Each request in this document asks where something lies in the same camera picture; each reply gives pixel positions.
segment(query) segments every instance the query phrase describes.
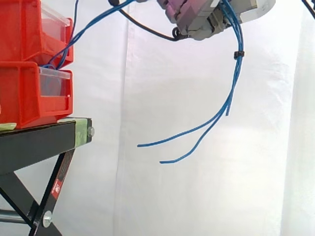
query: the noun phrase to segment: red label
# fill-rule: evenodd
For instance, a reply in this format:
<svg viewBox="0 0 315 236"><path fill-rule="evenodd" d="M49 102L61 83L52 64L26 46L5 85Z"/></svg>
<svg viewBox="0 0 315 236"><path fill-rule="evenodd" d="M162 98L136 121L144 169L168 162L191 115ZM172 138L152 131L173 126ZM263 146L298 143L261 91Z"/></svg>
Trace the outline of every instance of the red label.
<svg viewBox="0 0 315 236"><path fill-rule="evenodd" d="M57 179L54 183L53 189L51 190L51 194L56 200L58 199L62 186L63 183L59 179Z"/></svg>

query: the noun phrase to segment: black cable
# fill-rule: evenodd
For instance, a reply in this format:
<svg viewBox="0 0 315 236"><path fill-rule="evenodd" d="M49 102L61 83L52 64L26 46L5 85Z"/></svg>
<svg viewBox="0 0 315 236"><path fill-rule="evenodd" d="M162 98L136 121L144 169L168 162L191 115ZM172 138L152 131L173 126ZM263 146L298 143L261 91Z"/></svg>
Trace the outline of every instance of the black cable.
<svg viewBox="0 0 315 236"><path fill-rule="evenodd" d="M108 0L109 3L112 5L112 6L116 6L119 4L119 0ZM164 35L162 33L159 33L143 24L141 24L140 22L136 21L134 18L132 18L129 14L127 14L124 10L120 10L119 11L123 16L125 16L128 20L130 20L131 22L133 22L136 26L140 27L141 29L151 33L151 34L154 34L155 36L157 37L160 37L160 38L163 38L163 39L166 39L166 40L169 40L169 41L172 41L172 42L177 42L179 40L182 40L182 39L185 39L185 38L188 38L188 36L184 36L180 33L179 29L178 28L174 28L173 29L173 37L170 37L170 36L167 36L167 35Z"/></svg>
<svg viewBox="0 0 315 236"><path fill-rule="evenodd" d="M311 7L311 5L309 5L309 3L306 0L302 0L302 3L304 3L304 5L306 6L306 8L308 9L308 11L311 13L311 15L313 16L313 18L315 19L315 12L313 10L313 8Z"/></svg>

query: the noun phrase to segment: blue wire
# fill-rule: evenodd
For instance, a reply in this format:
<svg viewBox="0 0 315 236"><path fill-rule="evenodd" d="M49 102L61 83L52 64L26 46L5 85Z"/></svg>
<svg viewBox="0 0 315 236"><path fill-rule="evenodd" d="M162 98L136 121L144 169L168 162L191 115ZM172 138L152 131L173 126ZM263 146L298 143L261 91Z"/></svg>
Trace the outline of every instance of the blue wire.
<svg viewBox="0 0 315 236"><path fill-rule="evenodd" d="M50 65L50 64L43 65L43 66L41 66L41 67L43 67L43 68L49 68L49 67L51 67L51 68L53 68L54 70L56 70L55 66L54 66L54 65Z"/></svg>
<svg viewBox="0 0 315 236"><path fill-rule="evenodd" d="M93 20L91 20L87 26L84 27L84 29L82 29L80 32L78 32L73 39L69 42L69 44L62 49L60 52L58 52L56 55L54 55L48 64L51 64L60 54L64 53L66 50L68 50L70 47L72 47L81 37L82 35L85 33L86 30L88 30L90 27L92 27L93 25L95 25L96 23L98 23L99 21L101 21L102 19L104 19L105 17L119 11L120 9L124 8L125 6L129 5L130 3L132 3L135 0L126 0L124 3L119 4L117 6L112 7L111 9L101 13L100 15L98 15L97 17L95 17Z"/></svg>
<svg viewBox="0 0 315 236"><path fill-rule="evenodd" d="M177 163L183 159L185 159L186 157L190 156L199 146L199 144L201 143L201 141L203 140L203 138L210 132L210 130L218 123L218 121L220 120L220 118L222 117L223 113L221 113L217 119L213 122L213 124L201 135L201 137L199 138L199 140L197 141L197 143L195 144L195 146L192 148L192 150L190 150L190 152L188 152L186 155L176 159L176 160L171 160L171 161L160 161L160 164L174 164Z"/></svg>
<svg viewBox="0 0 315 236"><path fill-rule="evenodd" d="M238 41L238 44L239 44L239 51L243 51L244 50L243 32L242 32L241 25L240 25L240 23L238 21L238 18L236 16L233 8L231 7L231 5L229 4L229 2L227 0L222 0L222 3L220 3L220 4L221 4L221 8L222 8L223 14L228 19L228 21L230 22L230 24L233 27L233 30L235 32L235 35L237 37L237 41ZM173 163L179 162L179 161L185 159L186 157L190 156L197 149L197 147L199 146L201 141L204 139L204 137L217 124L217 122L222 117L222 115L224 114L225 111L226 111L226 114L228 115L229 109L230 109L230 106L231 106L231 102L232 102L232 98L233 98L233 94L234 94L234 90L235 90L235 87L236 87L236 84L237 84L237 81L238 81L238 78L239 78L239 75L240 75L242 62L243 62L243 57L242 56L238 56L237 62L236 62L236 66L235 66L234 76L233 76L232 88L231 88L231 91L229 93L229 96L228 96L227 100L225 101L225 103L223 104L223 106L221 107L221 109L219 110L219 112L213 118L211 118L209 121L205 122L204 124L194 128L194 129L191 129L191 130L188 130L186 132L180 133L180 134L175 135L175 136L173 136L171 138L168 138L168 139L165 139L165 140L162 140L162 141L158 141L158 142L154 142L154 143L141 144L141 145L138 145L138 147L150 147L150 146L155 146L155 145L159 145L159 144L162 144L162 143L166 143L166 142L169 142L169 141L174 140L176 138L179 138L179 137L181 137L183 135L186 135L186 134L192 133L192 132L194 132L194 131L196 131L198 129L201 129L201 128L205 127L206 125L208 125L208 124L213 122L210 125L210 127L202 134L202 136L199 138L199 140L197 141L195 146L192 148L192 150L190 150L190 152L188 152L186 155L184 155L184 156L182 156L182 157L180 157L178 159L170 160L170 161L161 161L160 163L161 164L173 164Z"/></svg>
<svg viewBox="0 0 315 236"><path fill-rule="evenodd" d="M72 32L71 32L71 36L70 36L70 40L72 40L73 38L73 35L74 35L74 31L75 31L75 27L76 27L76 24L77 24L77 16L78 16L78 4L79 4L79 0L76 0L75 2L75 8L74 8L74 21L73 21L73 29L72 29ZM61 58L58 66L57 66L57 70L59 70L60 68L62 68L64 62L65 62L65 59L68 55L68 52L69 50L66 50L64 53L63 53L63 57Z"/></svg>

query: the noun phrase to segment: metal rod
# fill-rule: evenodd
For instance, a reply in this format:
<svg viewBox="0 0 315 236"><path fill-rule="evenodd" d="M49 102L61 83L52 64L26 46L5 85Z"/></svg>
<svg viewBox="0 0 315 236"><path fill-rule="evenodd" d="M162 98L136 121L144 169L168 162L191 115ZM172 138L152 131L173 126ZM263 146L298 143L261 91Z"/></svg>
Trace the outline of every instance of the metal rod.
<svg viewBox="0 0 315 236"><path fill-rule="evenodd" d="M23 218L13 210L0 210L0 222L26 224Z"/></svg>

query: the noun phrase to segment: green tape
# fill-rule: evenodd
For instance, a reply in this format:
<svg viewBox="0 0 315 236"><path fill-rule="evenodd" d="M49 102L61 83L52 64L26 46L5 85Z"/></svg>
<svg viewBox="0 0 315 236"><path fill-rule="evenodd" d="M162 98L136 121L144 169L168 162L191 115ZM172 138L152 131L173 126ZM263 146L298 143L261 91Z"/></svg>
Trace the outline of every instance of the green tape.
<svg viewBox="0 0 315 236"><path fill-rule="evenodd" d="M59 120L58 123L75 121L75 147L82 146L87 143L88 138L88 120L84 118L65 118Z"/></svg>
<svg viewBox="0 0 315 236"><path fill-rule="evenodd" d="M16 123L0 124L0 131L14 130L15 128L16 128Z"/></svg>

